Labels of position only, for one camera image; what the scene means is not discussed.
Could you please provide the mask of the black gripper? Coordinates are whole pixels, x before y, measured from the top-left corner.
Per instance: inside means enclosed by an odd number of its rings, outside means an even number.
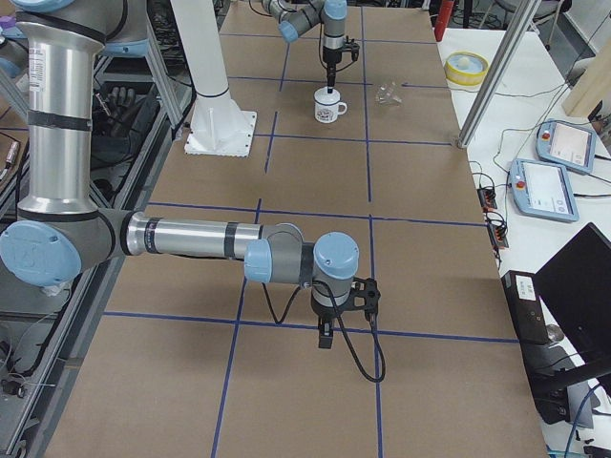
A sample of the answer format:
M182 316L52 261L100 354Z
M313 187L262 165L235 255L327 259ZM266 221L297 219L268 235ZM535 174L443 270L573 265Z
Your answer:
M344 304L326 306L316 300L311 301L311 308L318 316L318 347L320 349L331 349L333 344L333 321L341 316L347 309Z
M322 62L327 74L327 93L332 93L332 87L335 87L336 69L341 60L342 51L340 49L322 47Z

